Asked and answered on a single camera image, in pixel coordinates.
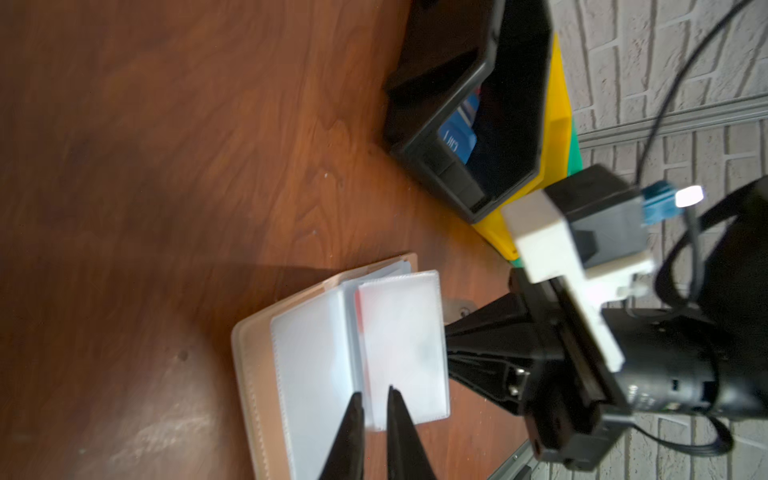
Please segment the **blue VIP card in bin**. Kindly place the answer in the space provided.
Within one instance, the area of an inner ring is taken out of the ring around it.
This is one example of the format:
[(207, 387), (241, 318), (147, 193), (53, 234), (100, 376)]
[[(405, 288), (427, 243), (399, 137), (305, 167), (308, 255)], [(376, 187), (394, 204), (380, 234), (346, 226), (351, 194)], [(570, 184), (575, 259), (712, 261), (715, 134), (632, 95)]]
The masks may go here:
[(474, 123), (480, 106), (480, 89), (476, 88), (440, 126), (442, 142), (466, 165), (477, 143)]

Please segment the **green plastic bin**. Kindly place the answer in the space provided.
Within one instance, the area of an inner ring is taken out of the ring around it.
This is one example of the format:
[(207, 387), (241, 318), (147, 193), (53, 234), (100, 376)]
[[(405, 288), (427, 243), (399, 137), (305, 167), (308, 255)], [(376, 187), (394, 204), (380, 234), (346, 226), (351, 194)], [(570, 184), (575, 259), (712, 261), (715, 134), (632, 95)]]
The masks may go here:
[(572, 121), (566, 176), (570, 177), (582, 170), (583, 159), (578, 140), (578, 130), (575, 121)]

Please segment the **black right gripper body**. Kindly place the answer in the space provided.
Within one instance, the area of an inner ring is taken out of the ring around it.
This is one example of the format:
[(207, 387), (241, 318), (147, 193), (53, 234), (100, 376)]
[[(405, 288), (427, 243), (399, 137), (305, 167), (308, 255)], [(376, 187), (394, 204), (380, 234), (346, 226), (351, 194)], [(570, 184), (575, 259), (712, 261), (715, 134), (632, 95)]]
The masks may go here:
[(611, 373), (576, 323), (575, 309), (558, 290), (555, 357), (537, 357), (517, 411), (524, 416), (535, 457), (574, 471), (591, 471), (617, 440), (636, 428), (640, 413), (698, 417), (710, 423), (707, 444), (668, 442), (691, 457), (730, 453), (729, 423), (767, 416), (767, 289), (749, 279), (705, 285), (702, 310), (665, 318), (635, 318), (606, 310), (625, 361)]

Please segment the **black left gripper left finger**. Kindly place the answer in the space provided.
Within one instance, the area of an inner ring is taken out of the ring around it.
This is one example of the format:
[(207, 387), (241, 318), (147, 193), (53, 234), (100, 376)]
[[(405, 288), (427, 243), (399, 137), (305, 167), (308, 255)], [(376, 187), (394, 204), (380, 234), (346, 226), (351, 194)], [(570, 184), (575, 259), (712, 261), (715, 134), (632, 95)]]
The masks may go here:
[(319, 480), (362, 480), (365, 416), (361, 392), (351, 395)]

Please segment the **black plastic bin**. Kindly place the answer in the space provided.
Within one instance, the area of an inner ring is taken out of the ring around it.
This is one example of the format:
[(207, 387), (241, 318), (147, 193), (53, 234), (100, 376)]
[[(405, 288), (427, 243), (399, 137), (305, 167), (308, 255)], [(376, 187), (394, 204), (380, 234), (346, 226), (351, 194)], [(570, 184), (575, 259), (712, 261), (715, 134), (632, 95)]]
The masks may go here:
[[(391, 155), (476, 224), (539, 173), (554, 39), (546, 1), (415, 1), (385, 90)], [(476, 88), (466, 165), (438, 130)]]

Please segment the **yellow plastic bin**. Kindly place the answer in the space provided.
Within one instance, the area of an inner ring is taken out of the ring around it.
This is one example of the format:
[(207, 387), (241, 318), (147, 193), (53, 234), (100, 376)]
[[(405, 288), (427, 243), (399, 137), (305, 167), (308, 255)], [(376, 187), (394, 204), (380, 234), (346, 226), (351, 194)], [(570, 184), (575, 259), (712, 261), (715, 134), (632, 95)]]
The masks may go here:
[(502, 207), (580, 171), (581, 156), (579, 153), (571, 154), (572, 146), (578, 146), (578, 139), (573, 126), (573, 112), (567, 91), (559, 38), (555, 34), (545, 101), (539, 173), (484, 219), (473, 225), (473, 228), (506, 261), (519, 262), (519, 255), (502, 216)]

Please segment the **aluminium corner profile right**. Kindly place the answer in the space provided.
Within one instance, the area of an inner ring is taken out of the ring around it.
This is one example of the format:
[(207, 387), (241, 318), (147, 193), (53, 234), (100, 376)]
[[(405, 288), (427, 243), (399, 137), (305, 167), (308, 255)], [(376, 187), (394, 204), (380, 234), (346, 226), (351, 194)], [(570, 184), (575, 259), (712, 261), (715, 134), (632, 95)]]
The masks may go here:
[[(681, 134), (766, 118), (767, 94), (763, 93), (673, 112), (662, 120), (658, 134)], [(579, 144), (583, 149), (593, 149), (640, 142), (650, 134), (653, 123), (652, 119), (646, 119), (579, 134)]]

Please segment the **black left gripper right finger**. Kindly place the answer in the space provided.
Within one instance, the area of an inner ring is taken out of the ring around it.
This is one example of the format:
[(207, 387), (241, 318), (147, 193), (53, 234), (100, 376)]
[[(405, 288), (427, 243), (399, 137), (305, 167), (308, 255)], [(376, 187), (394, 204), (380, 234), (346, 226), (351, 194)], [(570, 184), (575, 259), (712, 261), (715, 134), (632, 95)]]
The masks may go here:
[(387, 478), (437, 479), (403, 396), (393, 386), (387, 401)]

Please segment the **white credit card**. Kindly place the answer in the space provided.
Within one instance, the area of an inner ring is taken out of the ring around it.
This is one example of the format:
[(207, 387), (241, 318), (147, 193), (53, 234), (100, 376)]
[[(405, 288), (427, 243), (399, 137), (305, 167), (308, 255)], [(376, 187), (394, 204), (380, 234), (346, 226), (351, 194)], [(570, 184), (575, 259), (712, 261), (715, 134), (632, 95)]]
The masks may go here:
[(387, 429), (390, 388), (414, 424), (450, 416), (450, 391), (439, 273), (435, 270), (362, 282), (355, 293), (363, 354), (365, 422)]

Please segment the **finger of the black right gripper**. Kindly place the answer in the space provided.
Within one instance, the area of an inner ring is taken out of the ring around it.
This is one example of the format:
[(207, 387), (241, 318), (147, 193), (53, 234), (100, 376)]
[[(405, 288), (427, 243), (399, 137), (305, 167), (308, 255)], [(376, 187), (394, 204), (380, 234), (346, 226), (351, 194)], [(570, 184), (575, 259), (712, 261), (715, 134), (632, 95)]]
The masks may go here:
[(526, 384), (540, 360), (534, 319), (516, 293), (445, 327), (449, 377), (511, 414), (523, 412)]

